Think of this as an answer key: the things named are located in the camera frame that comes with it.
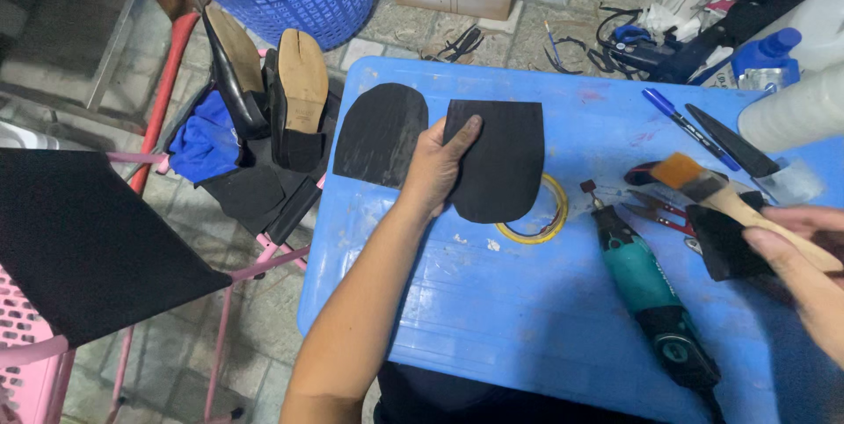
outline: blue bottle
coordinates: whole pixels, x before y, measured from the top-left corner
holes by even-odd
[[[788,52],[803,39],[800,31],[787,27],[774,32],[767,37],[748,42],[742,47],[730,62],[733,65],[733,75],[736,80],[747,69],[782,69],[781,90],[789,84],[800,81],[800,68]]]

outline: hand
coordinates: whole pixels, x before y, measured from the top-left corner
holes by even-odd
[[[446,117],[422,131],[398,202],[419,208],[427,218],[439,216],[458,179],[460,159],[478,139],[481,123],[480,116],[471,116],[446,145],[442,144]]]
[[[765,208],[769,220],[807,239],[841,238],[844,210],[822,207]],[[812,340],[844,368],[844,290],[808,262],[786,238],[761,228],[748,228],[744,239],[785,283],[797,301],[800,319]]]

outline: blue marker pen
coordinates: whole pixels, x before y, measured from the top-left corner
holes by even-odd
[[[739,171],[741,167],[739,164],[733,160],[733,157],[727,155],[726,152],[721,150],[720,147],[715,145],[714,142],[706,138],[704,135],[701,134],[701,131],[698,131],[690,122],[686,121],[685,117],[677,112],[674,109],[674,105],[664,96],[659,94],[659,91],[656,91],[652,88],[646,88],[641,91],[642,95],[645,95],[648,98],[648,101],[653,103],[653,106],[656,106],[657,109],[662,111],[663,114],[670,117],[672,121],[677,123],[688,135],[690,135],[694,140],[698,141],[703,145],[706,150],[709,150],[713,156],[715,156],[718,160],[721,160],[723,164],[730,168],[732,171]]]

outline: person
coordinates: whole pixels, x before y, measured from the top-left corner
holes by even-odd
[[[444,208],[459,161],[478,138],[482,120],[472,116],[446,145],[446,118],[418,138],[407,179],[393,207],[375,227],[305,337],[282,404],[280,423],[360,422],[364,397],[378,376],[382,398],[375,422],[645,422],[577,405],[385,362],[385,354],[428,224]],[[765,216],[800,235],[844,232],[844,212],[800,207],[766,209]],[[814,268],[785,238],[758,228],[744,237],[793,293],[811,337],[844,367],[844,290]]]

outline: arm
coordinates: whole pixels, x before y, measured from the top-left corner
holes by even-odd
[[[842,246],[844,211],[822,207],[766,208],[769,220],[806,239],[829,239]],[[844,368],[844,290],[841,278],[829,278],[803,257],[786,238],[761,228],[748,228],[744,239],[762,257],[794,295],[797,313],[812,340]]]
[[[284,397],[280,422],[360,422],[367,389],[384,361],[419,239],[442,212],[459,161],[480,133],[480,117],[442,145],[446,118],[419,135],[395,205],[375,227],[322,308]]]

